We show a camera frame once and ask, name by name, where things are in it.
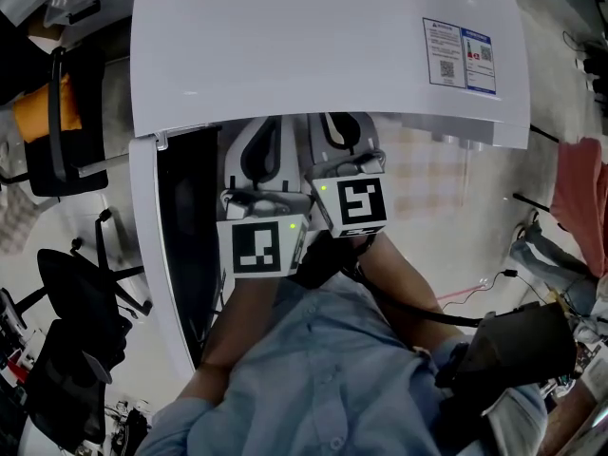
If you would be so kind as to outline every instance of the floor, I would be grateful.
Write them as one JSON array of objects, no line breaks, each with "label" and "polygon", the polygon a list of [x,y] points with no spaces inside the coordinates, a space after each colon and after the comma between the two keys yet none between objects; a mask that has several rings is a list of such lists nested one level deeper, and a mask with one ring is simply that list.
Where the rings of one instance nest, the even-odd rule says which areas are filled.
[{"label": "floor", "polygon": [[[581,136],[594,136],[605,142],[599,106],[594,95],[585,89],[585,76],[574,68],[575,52],[564,44],[561,36],[563,30],[578,37],[594,32],[595,24],[589,23],[588,9],[575,10],[577,1],[584,0],[518,0],[528,50],[532,123],[569,142]],[[128,60],[119,60],[107,68],[104,79],[104,138],[108,157],[125,152],[133,135],[128,66]],[[6,111],[0,111],[0,138],[10,142],[10,158],[18,172],[23,166],[19,163],[23,159],[22,150]],[[519,191],[539,202],[550,201],[556,157],[555,144],[534,135],[528,150],[487,147],[481,152],[471,152],[464,206],[447,216],[393,223],[389,235],[427,278],[438,297],[465,291],[449,299],[463,302],[471,287],[489,286],[500,270],[513,267],[506,259],[511,235],[528,208],[511,199],[511,194]],[[40,286],[35,263],[37,250],[67,251],[72,238],[90,230],[96,207],[103,204],[109,205],[114,213],[115,223],[107,233],[114,237],[116,261],[122,265],[139,264],[128,165],[112,169],[109,179],[110,186],[103,196],[93,195],[80,202],[64,201],[46,212],[35,225],[25,251],[19,256],[0,258],[0,284],[10,290],[15,300]],[[572,253],[578,251],[574,241],[550,216],[543,214],[541,225],[564,248]],[[520,269],[520,275],[541,295],[546,294],[546,289],[529,273]],[[130,287],[140,296],[146,295],[143,282]],[[500,277],[491,291],[476,293],[466,304],[452,304],[446,311],[482,316],[488,311],[511,310],[533,298],[521,280]],[[27,320],[44,331],[53,317],[48,302],[42,301],[28,313]],[[159,409],[181,388],[168,360],[153,311],[129,335],[126,359],[113,371],[115,383],[111,390],[142,398],[152,409]]]}]

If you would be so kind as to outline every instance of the orange cushion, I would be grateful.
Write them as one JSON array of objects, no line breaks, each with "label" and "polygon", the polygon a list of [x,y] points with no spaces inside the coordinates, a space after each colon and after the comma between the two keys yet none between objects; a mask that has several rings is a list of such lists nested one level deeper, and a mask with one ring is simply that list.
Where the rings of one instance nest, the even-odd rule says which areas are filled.
[{"label": "orange cushion", "polygon": [[[61,79],[61,130],[82,130],[69,75]],[[12,106],[21,137],[27,143],[48,135],[48,85],[23,96]]]}]

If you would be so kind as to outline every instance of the desk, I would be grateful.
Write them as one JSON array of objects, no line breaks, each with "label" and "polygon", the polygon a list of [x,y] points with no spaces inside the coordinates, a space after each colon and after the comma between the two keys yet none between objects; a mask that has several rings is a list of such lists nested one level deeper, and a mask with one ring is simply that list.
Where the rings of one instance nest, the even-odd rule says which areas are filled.
[{"label": "desk", "polygon": [[[159,199],[159,156],[173,138],[257,116],[374,111],[400,113],[411,128],[527,147],[515,0],[135,0],[131,39],[135,218],[154,312],[184,379],[194,369],[189,327],[177,313]],[[492,76],[475,85],[480,42]],[[201,150],[199,162],[214,162],[215,150]]]}]

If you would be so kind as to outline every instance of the light blue shirt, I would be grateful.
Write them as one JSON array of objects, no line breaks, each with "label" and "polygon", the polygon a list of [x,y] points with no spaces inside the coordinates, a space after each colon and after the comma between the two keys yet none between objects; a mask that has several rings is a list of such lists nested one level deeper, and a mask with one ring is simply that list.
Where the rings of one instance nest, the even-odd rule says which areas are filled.
[{"label": "light blue shirt", "polygon": [[[462,340],[448,340],[430,359],[406,349],[369,292],[346,277],[312,292],[283,281],[271,329],[233,369],[223,402],[170,404],[138,454],[454,453],[433,438],[450,395],[435,387],[434,373]],[[516,392],[515,411],[543,430],[538,390]],[[462,454],[485,451],[477,441]]]}]

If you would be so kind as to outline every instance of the qr code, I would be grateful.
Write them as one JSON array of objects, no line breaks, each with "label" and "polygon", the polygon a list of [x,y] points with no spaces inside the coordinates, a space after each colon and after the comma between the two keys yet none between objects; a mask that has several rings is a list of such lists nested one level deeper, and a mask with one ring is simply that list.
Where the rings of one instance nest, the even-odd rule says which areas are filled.
[{"label": "qr code", "polygon": [[482,46],[482,59],[492,62],[492,49],[490,47]]},{"label": "qr code", "polygon": [[454,63],[451,61],[440,61],[441,65],[441,77],[442,78],[453,78],[454,77]]}]

